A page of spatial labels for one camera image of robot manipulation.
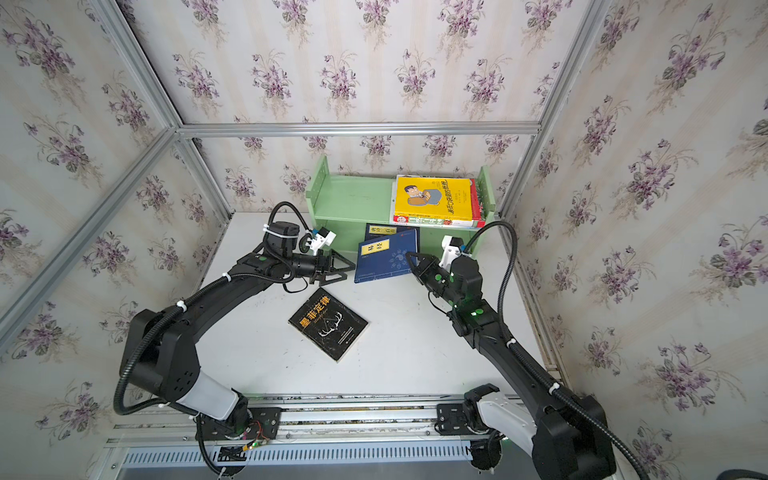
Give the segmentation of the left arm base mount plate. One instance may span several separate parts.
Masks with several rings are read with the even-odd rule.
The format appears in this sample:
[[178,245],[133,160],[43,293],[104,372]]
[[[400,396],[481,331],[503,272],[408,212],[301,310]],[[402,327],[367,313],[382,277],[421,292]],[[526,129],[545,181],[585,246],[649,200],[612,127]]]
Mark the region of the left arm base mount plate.
[[246,424],[240,438],[249,442],[275,440],[283,410],[279,407],[247,409]]

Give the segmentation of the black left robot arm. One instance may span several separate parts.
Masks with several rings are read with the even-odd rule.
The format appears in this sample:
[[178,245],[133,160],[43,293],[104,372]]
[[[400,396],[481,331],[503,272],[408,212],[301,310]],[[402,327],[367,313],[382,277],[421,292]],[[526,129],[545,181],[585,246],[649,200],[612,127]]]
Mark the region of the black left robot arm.
[[202,370],[197,344],[233,309],[273,285],[345,280],[354,263],[323,249],[334,236],[325,228],[270,221],[262,242],[219,278],[161,311],[138,312],[128,327],[114,411],[126,416],[167,405],[228,438],[245,434],[252,423],[246,397]]

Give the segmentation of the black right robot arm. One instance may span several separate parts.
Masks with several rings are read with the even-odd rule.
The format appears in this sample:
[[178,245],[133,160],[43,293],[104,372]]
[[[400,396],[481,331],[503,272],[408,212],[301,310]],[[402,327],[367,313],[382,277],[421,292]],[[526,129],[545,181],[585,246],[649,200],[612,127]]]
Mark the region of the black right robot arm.
[[446,301],[454,330],[501,373],[522,400],[517,407],[490,384],[465,395],[469,421],[495,430],[532,458],[542,479],[604,479],[616,471],[602,407],[556,381],[521,346],[499,312],[483,297],[476,260],[461,255],[448,268],[434,255],[409,253],[411,272]]

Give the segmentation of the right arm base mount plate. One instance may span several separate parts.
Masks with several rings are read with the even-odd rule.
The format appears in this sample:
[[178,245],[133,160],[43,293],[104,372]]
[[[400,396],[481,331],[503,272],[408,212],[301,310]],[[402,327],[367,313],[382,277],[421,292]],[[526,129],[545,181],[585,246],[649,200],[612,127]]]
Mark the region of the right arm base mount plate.
[[473,414],[472,408],[464,403],[437,404],[434,429],[440,436],[475,435]]

